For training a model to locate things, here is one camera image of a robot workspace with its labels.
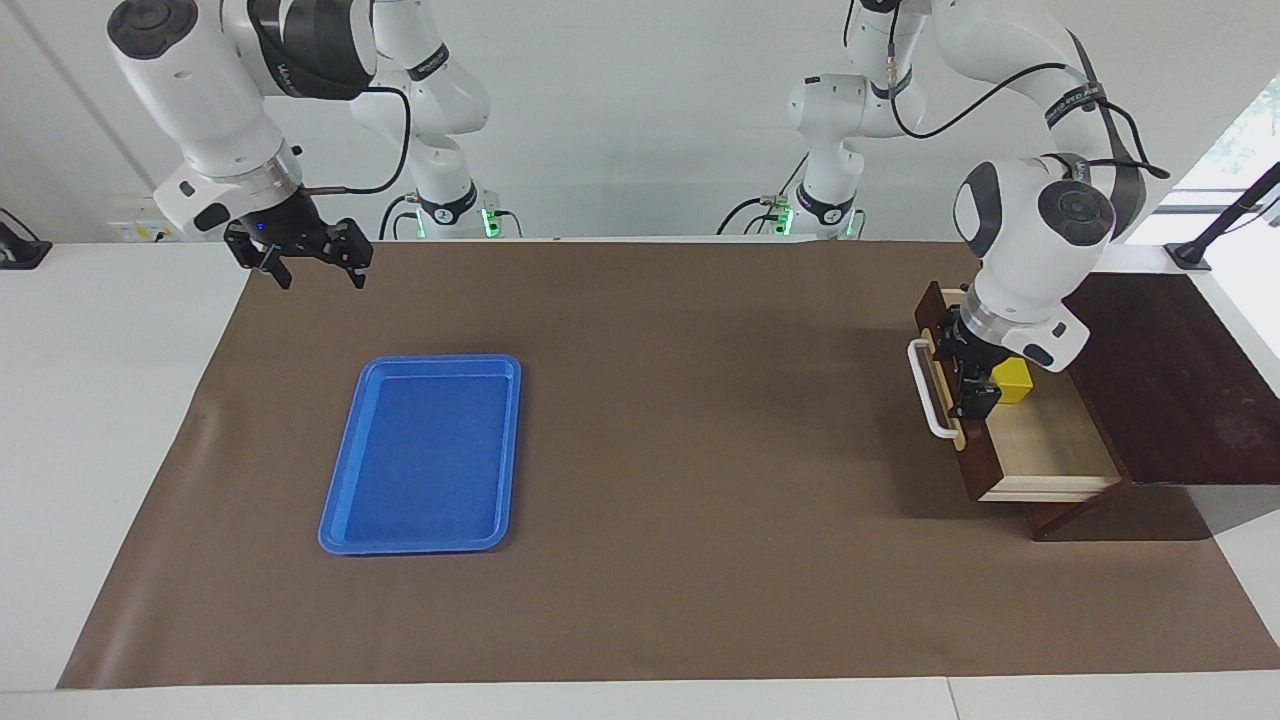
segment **black stand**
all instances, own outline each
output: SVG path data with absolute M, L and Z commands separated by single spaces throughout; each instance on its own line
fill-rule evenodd
M 23 240 L 0 223 L 0 270 L 35 270 L 52 246 L 42 240 Z
M 1208 250 L 1208 246 L 1213 245 L 1213 241 L 1219 237 L 1222 237 L 1222 233 L 1230 229 L 1236 220 L 1243 218 L 1245 213 L 1277 184 L 1280 184 L 1280 163 L 1271 165 L 1270 170 L 1262 173 L 1258 182 L 1253 183 L 1253 187 L 1249 190 L 1245 190 L 1244 195 L 1240 195 L 1240 199 L 1234 205 L 1222 210 L 1222 214 L 1199 237 L 1180 245 L 1166 245 L 1165 252 L 1169 252 L 1169 256 L 1174 259 L 1174 264 L 1184 270 L 1212 270 L 1208 263 L 1204 261 L 1204 251 Z

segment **dark wooden board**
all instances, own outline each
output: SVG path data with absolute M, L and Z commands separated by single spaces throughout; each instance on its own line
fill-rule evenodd
M 1280 484 L 1280 400 L 1185 275 L 1091 275 L 1071 365 L 1135 484 Z
M 915 307 L 915 325 L 920 331 L 928 329 L 934 338 L 942 337 L 942 323 L 947 316 L 947 304 L 942 297 L 942 288 L 938 283 L 931 283 L 920 304 Z M 951 397 L 960 396 L 960 380 L 955 370 L 943 366 Z M 960 420 L 960 429 L 965 436 L 965 448 L 956 452 L 960 462 L 960 475 L 964 478 L 964 488 L 969 500 L 977 502 L 996 487 L 1005 477 L 1005 470 L 1000 465 L 996 455 L 996 446 L 987 430 L 983 420 Z
M 1280 510 L 1280 400 L 1185 275 L 1094 274 L 1071 378 L 1124 482 L 1025 509 L 1037 539 L 1204 539 Z

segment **black cable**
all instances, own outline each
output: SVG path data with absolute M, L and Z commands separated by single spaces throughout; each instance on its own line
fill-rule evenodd
M 861 215 L 861 218 L 863 218 L 863 224 L 858 225 L 858 237 L 854 238 L 854 240 L 861 240 L 863 238 L 863 232 L 867 231 L 867 210 L 854 210 L 854 219 L 855 220 L 858 219 L 859 215 Z
M 408 200 L 401 195 L 396 200 L 392 200 L 390 205 L 387 206 L 387 211 L 383 213 L 383 224 L 378 227 L 378 240 L 387 240 L 387 225 L 392 222 L 392 213 L 399 208 L 401 202 L 408 202 Z
M 782 183 L 782 190 L 778 191 L 778 195 L 783 197 L 787 195 L 787 188 L 791 187 L 791 182 L 796 179 L 796 176 L 800 174 L 800 168 L 803 168 L 804 164 L 808 161 L 809 161 L 809 152 L 805 152 L 804 158 L 800 158 L 800 161 L 796 163 L 796 169 L 791 170 L 791 177 L 787 178 L 787 182 Z
M 0 208 L 0 213 L 3 213 L 3 214 L 4 214 L 4 215 L 5 215 L 6 218 L 9 218 L 10 220 L 13 220 L 13 222 L 18 223 L 18 227 L 19 227 L 19 228 L 22 228 L 22 229 L 27 231 L 27 234 L 29 234 L 29 236 L 31 236 L 31 240 L 33 240 L 33 241 L 36 241 L 36 242 L 40 242 L 40 236 L 38 236 L 38 234 L 36 234 L 36 232 L 35 232 L 35 231 L 32 231 L 32 229 L 31 229 L 29 227 L 27 227 L 27 223 L 24 223 L 24 222 L 19 220 L 19 219 L 18 219 L 18 215 L 14 215 L 13 213 L 10 213 L 9 210 L 5 210 L 4 208 Z
M 1151 158 L 1147 158 L 1147 149 L 1142 145 L 1142 133 L 1138 132 L 1138 120 L 1133 119 L 1133 115 L 1129 114 L 1129 110 L 1125 110 L 1124 108 L 1116 105 L 1115 102 L 1111 102 L 1110 100 L 1105 99 L 1098 100 L 1098 105 L 1120 115 L 1121 118 L 1124 118 L 1125 123 L 1129 124 L 1129 133 L 1133 136 L 1134 146 L 1138 147 L 1138 158 L 1140 158 L 1143 163 L 1142 165 L 1137 167 L 1143 168 L 1157 179 L 1169 179 L 1171 177 L 1169 174 L 1169 170 L 1152 165 Z
M 776 222 L 776 220 L 778 220 L 778 217 L 777 215 L 771 215 L 768 213 L 765 213 L 764 215 L 760 215 L 758 218 L 753 218 L 750 223 L 746 223 L 746 229 L 742 231 L 742 234 L 751 234 L 751 225 L 754 225 L 755 223 L 760 223 L 759 229 L 755 231 L 755 234 L 760 234 L 762 232 L 764 232 L 764 227 L 767 224 L 769 224 L 771 222 Z
M 737 208 L 733 208 L 733 210 L 730 211 L 730 214 L 724 217 L 724 222 L 721 223 L 721 227 L 719 227 L 719 229 L 716 231 L 716 234 L 724 234 L 724 228 L 728 227 L 728 224 L 733 220 L 733 218 L 737 217 L 739 213 L 741 213 L 742 210 L 746 210 L 751 205 L 759 205 L 759 204 L 760 204 L 760 199 L 759 197 L 753 197 L 750 200 L 744 200 L 744 201 L 739 202 Z
M 1029 67 L 1027 69 L 1019 70 L 1019 72 L 1009 76 L 1007 78 L 1005 78 L 996 87 L 992 87 L 989 91 L 987 91 L 986 95 L 983 95 L 982 97 L 979 97 L 978 100 L 975 100 L 973 105 L 969 105 L 968 108 L 965 108 L 965 110 L 963 113 L 960 113 L 959 115 L 951 118 L 946 124 L 943 124 L 942 127 L 940 127 L 937 129 L 932 129 L 929 132 L 915 132 L 911 128 L 906 127 L 906 123 L 902 122 L 902 115 L 901 115 L 901 113 L 897 109 L 897 94 L 893 92 L 892 90 L 890 90 L 888 104 L 893 109 L 893 119 L 897 120 L 899 129 L 901 129 L 904 133 L 906 133 L 908 137 L 914 137 L 915 140 L 929 140 L 931 137 L 937 137 L 937 136 L 947 132 L 948 129 L 951 129 L 952 127 L 955 127 L 956 123 L 959 123 L 960 120 L 963 120 L 963 119 L 968 118 L 970 114 L 973 114 L 974 110 L 977 110 L 978 108 L 982 108 L 988 100 L 991 100 L 992 97 L 995 97 L 996 94 L 998 94 L 1001 90 L 1005 90 L 1006 87 L 1009 87 L 1010 85 L 1014 85 L 1015 82 L 1023 79 L 1024 77 L 1030 76 L 1030 74 L 1036 74 L 1036 73 L 1038 73 L 1041 70 L 1065 70 L 1065 69 L 1066 69 L 1066 65 L 1062 64 L 1062 63 L 1041 63 L 1038 65 L 1032 65 L 1032 67 Z
M 1234 228 L 1231 228 L 1229 231 L 1222 231 L 1222 234 L 1231 234 L 1235 231 L 1243 231 L 1244 228 L 1247 228 L 1247 227 L 1252 225 L 1253 223 L 1261 220 L 1263 215 L 1266 215 L 1267 213 L 1270 213 L 1276 206 L 1276 204 L 1280 204 L 1280 195 L 1277 195 L 1276 199 L 1272 200 L 1266 208 L 1263 208 L 1262 210 L 1258 210 L 1258 214 L 1254 215 L 1249 222 L 1244 223 L 1243 225 L 1236 225 L 1236 227 L 1234 227 Z
M 897 8 L 893 9 L 893 22 L 890 24 L 890 32 L 888 32 L 888 55 L 890 55 L 890 58 L 895 56 L 895 53 L 896 53 L 896 50 L 893 47 L 893 37 L 897 35 L 897 19 L 899 19 L 901 12 L 902 12 L 902 6 L 901 5 L 899 5 Z M 955 127 L 956 123 L 959 123 L 960 120 L 965 119 L 966 117 L 969 117 L 969 114 L 972 114 L 974 110 L 977 110 L 978 108 L 980 108 L 984 102 L 987 102 L 988 100 L 991 100 L 992 97 L 995 97 L 996 94 L 998 94 L 1001 90 L 1005 90 L 1006 87 L 1009 87 L 1010 85 L 1012 85 L 1012 83 L 1023 79 L 1024 77 L 1034 74 L 1034 73 L 1038 73 L 1041 70 L 1069 70 L 1069 69 L 1070 68 L 1068 65 L 1065 65 L 1064 63 L 1041 63 L 1038 65 L 1032 65 L 1029 68 L 1019 70 L 1019 72 L 1009 76 L 1007 78 L 1005 78 L 996 87 L 992 87 L 989 91 L 987 91 L 986 95 L 983 95 L 977 101 L 974 101 L 972 105 L 969 105 L 968 108 L 965 108 L 965 110 L 963 113 L 960 113 L 955 118 L 951 118 L 951 120 L 948 120 L 942 127 L 940 127 L 937 129 L 933 129 L 933 131 L 929 131 L 929 132 L 924 132 L 924 133 L 913 131 L 911 128 L 906 127 L 906 123 L 902 122 L 902 115 L 901 115 L 901 113 L 897 109 L 897 92 L 895 92 L 895 88 L 890 88 L 888 104 L 890 104 L 890 108 L 893 110 L 893 119 L 897 122 L 899 129 L 901 129 L 904 133 L 906 133 L 908 137 L 914 137 L 915 140 L 929 140 L 931 137 L 937 137 L 937 136 L 942 135 L 943 132 L 951 129 L 952 127 Z M 1138 147 L 1138 156 L 1140 158 L 1140 160 L 1119 160 L 1119 159 L 1111 158 L 1111 159 L 1107 159 L 1107 160 L 1092 160 L 1092 161 L 1089 161 L 1091 167 L 1138 168 L 1138 169 L 1142 169 L 1142 170 L 1147 170 L 1156 179 L 1169 179 L 1170 177 L 1172 177 L 1169 173 L 1169 170 L 1166 170 L 1166 169 L 1164 169 L 1164 168 L 1161 168 L 1158 165 L 1153 165 L 1151 163 L 1151 159 L 1147 158 L 1147 149 L 1142 143 L 1142 133 L 1138 131 L 1138 122 L 1133 118 L 1132 114 L 1129 114 L 1128 110 L 1125 110 L 1124 108 L 1121 108 L 1121 106 L 1116 105 L 1115 102 L 1111 102 L 1111 101 L 1108 101 L 1106 99 L 1098 100 L 1097 104 L 1101 105 L 1101 106 L 1103 106 L 1103 108 L 1106 108 L 1106 109 L 1108 109 L 1108 110 L 1111 110 L 1111 111 L 1114 111 L 1115 114 L 1120 115 L 1129 124 L 1129 132 L 1133 135 L 1133 142 Z
M 520 237 L 525 237 L 525 228 L 520 227 L 520 215 L 512 213 L 511 210 L 498 210 L 494 213 L 494 217 L 511 218 L 512 220 L 516 220 L 516 232 L 520 233 Z
M 849 14 L 845 15 L 845 50 L 849 50 L 849 26 L 854 22 L 854 5 L 858 0 L 849 0 Z
M 392 223 L 392 237 L 394 240 L 399 240 L 399 222 L 403 220 L 404 218 L 408 218 L 410 220 L 416 220 L 417 215 L 415 213 L 401 213 L 399 215 L 396 215 L 396 222 Z
M 365 92 L 381 92 L 385 95 L 397 95 L 401 102 L 404 105 L 404 140 L 401 143 L 401 159 L 399 164 L 396 165 L 396 174 L 390 177 L 389 181 L 384 182 L 378 187 L 312 187 L 307 188 L 307 195 L 378 195 L 390 190 L 393 184 L 399 179 L 401 174 L 404 172 L 404 164 L 408 163 L 408 146 L 413 140 L 413 109 L 410 106 L 408 95 L 398 87 L 370 87 Z
M 897 36 L 897 18 L 901 14 L 902 14 L 902 5 L 899 4 L 897 8 L 893 8 L 893 22 L 890 23 L 890 29 L 888 29 L 888 56 L 890 58 L 895 58 L 897 55 L 897 50 L 893 46 L 893 37 Z M 902 132 L 905 132 L 908 137 L 914 137 L 915 140 L 929 140 L 931 137 L 937 137 L 937 136 L 942 135 L 943 132 L 951 129 L 952 127 L 955 127 L 956 123 L 959 123 L 960 120 L 965 119 L 966 117 L 969 117 L 970 113 L 973 113 L 974 110 L 977 110 L 978 108 L 980 108 L 983 104 L 986 104 L 988 100 L 991 100 L 992 97 L 995 97 L 997 92 L 1000 92 L 1001 90 L 1009 87 L 1010 85 L 1014 85 L 1015 82 L 1023 79 L 1024 77 L 1027 77 L 1029 74 L 1038 73 L 1041 70 L 1065 70 L 1065 69 L 1068 69 L 1068 68 L 1062 63 L 1041 63 L 1038 65 L 1032 65 L 1032 67 L 1029 67 L 1027 69 L 1019 70 L 1019 72 L 1014 73 L 1012 76 L 1010 76 L 1009 78 L 1006 78 L 1000 85 L 997 85 L 996 87 L 993 87 L 989 91 L 987 91 L 987 94 L 983 95 L 982 97 L 979 97 L 973 105 L 969 105 L 969 108 L 966 108 L 963 113 L 960 113 L 955 118 L 951 118 L 951 120 L 948 123 L 946 123 L 945 126 L 942 126 L 942 127 L 940 127 L 940 128 L 937 128 L 934 131 L 925 132 L 925 133 L 918 133 L 918 132 L 913 131 L 911 128 L 906 127 L 906 123 L 902 122 L 902 115 L 899 114 L 899 110 L 897 110 L 897 92 L 896 92 L 896 88 L 893 88 L 893 87 L 888 88 L 888 104 L 890 104 L 890 106 L 893 110 L 893 119 L 897 120 L 897 127 Z
M 787 188 L 791 187 L 791 183 L 800 174 L 800 169 L 804 168 L 804 164 L 808 163 L 808 161 L 809 161 L 809 152 L 805 152 L 804 156 L 800 158 L 800 161 L 796 163 L 796 168 L 794 170 L 791 170 L 791 176 L 787 178 L 787 182 L 782 183 L 782 190 L 778 191 L 778 196 L 782 196 L 782 197 L 786 196 Z M 736 218 L 739 215 L 739 213 L 741 213 L 742 210 L 746 210 L 751 205 L 767 205 L 767 202 L 762 202 L 762 200 L 759 197 L 753 197 L 751 200 L 744 200 L 737 208 L 733 208 L 733 210 L 728 215 L 724 217 L 724 222 L 721 223 L 721 227 L 719 227 L 718 231 L 716 231 L 716 234 L 724 234 L 724 228 L 727 228 L 728 224 L 731 222 L 733 222 L 733 218 Z M 750 234 L 751 223 L 755 223 L 755 220 L 759 220 L 759 219 L 760 218 L 755 218 L 754 220 L 751 220 L 750 223 L 746 224 L 746 227 L 748 227 L 748 234 Z
M 1115 158 L 1108 158 L 1106 160 L 1088 160 L 1085 164 L 1091 168 L 1138 168 L 1139 170 L 1147 170 L 1151 173 L 1151 177 L 1156 179 L 1169 179 L 1172 177 L 1169 170 L 1142 160 L 1117 160 Z

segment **brown paper mat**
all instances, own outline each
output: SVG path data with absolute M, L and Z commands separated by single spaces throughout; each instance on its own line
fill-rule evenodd
M 381 245 L 255 277 L 61 678 L 170 684 L 1280 666 L 1212 542 L 1037 544 L 905 361 L 959 245 Z M 316 543 L 372 357 L 525 365 L 497 551 Z

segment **yellow cube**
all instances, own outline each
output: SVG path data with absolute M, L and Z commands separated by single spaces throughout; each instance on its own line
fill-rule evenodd
M 1000 365 L 996 370 L 991 373 L 991 379 L 996 380 L 1000 386 L 1001 405 L 1018 405 L 1027 398 L 1036 383 L 1032 382 L 1030 368 L 1027 366 L 1027 360 L 1021 357 L 1010 357 Z

